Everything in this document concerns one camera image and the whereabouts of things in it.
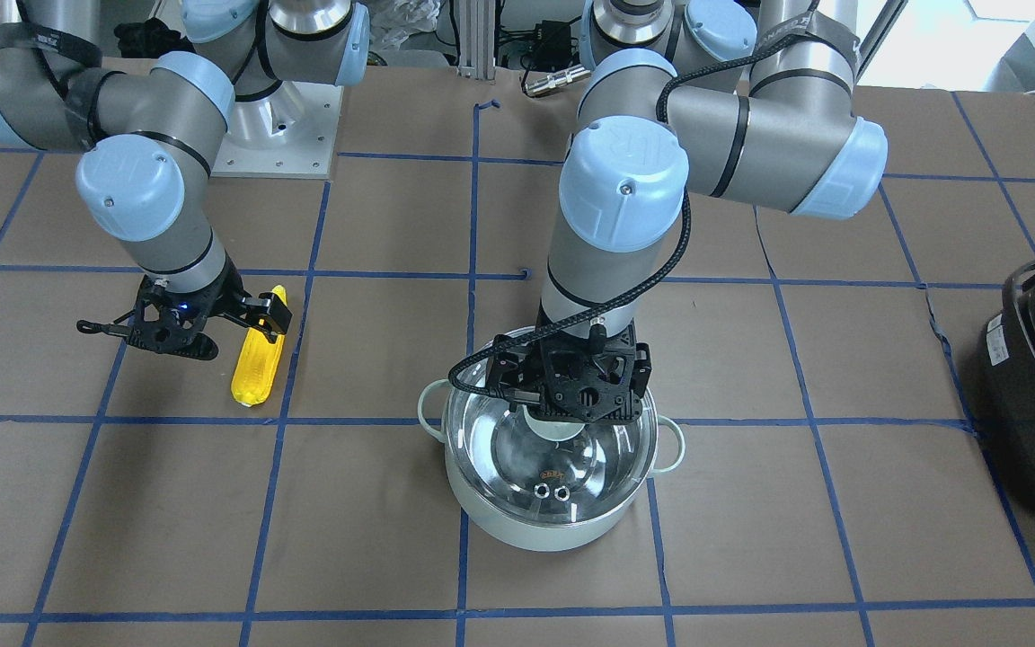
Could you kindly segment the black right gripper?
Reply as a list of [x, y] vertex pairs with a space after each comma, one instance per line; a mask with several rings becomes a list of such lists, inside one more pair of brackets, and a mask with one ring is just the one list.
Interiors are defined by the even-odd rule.
[[226, 318], [254, 329], [269, 343], [288, 334], [292, 313], [276, 292], [246, 294], [237, 270], [221, 270], [217, 278], [201, 290], [172, 292], [164, 280], [145, 275], [139, 284], [134, 319], [129, 325], [119, 320], [95, 323], [78, 320], [82, 334], [106, 334], [126, 341], [129, 347], [201, 361], [213, 360], [218, 346], [204, 334], [208, 318]]

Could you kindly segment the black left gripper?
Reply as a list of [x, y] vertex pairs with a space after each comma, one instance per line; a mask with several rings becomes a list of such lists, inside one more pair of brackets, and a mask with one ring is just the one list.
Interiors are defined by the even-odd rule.
[[486, 388], [536, 421], [628, 425], [641, 417], [650, 347], [627, 328], [607, 337], [556, 332], [489, 359]]

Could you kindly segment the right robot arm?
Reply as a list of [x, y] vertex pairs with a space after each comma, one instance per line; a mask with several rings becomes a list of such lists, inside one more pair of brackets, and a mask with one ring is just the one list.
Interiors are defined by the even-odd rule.
[[185, 1], [181, 13], [194, 49], [136, 76], [103, 66], [94, 1], [1, 3], [0, 143], [81, 153], [75, 188], [144, 273], [130, 311], [78, 331], [211, 360], [210, 318], [271, 343], [291, 321], [274, 292], [245, 289], [204, 213], [233, 107], [285, 82], [358, 84], [369, 12], [357, 1]]

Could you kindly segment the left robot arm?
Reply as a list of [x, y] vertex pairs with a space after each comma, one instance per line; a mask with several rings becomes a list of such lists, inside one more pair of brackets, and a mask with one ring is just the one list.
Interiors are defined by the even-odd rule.
[[685, 254], [690, 197], [849, 218], [878, 189], [883, 128], [852, 111], [854, 1], [591, 1], [593, 69], [560, 172], [535, 327], [449, 381], [536, 421], [635, 421], [650, 349], [641, 295]]

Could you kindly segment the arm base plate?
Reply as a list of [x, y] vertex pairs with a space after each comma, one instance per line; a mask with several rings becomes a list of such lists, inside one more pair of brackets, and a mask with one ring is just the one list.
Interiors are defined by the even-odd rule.
[[285, 82], [267, 97], [235, 102], [212, 175], [328, 180], [343, 94], [341, 86]]

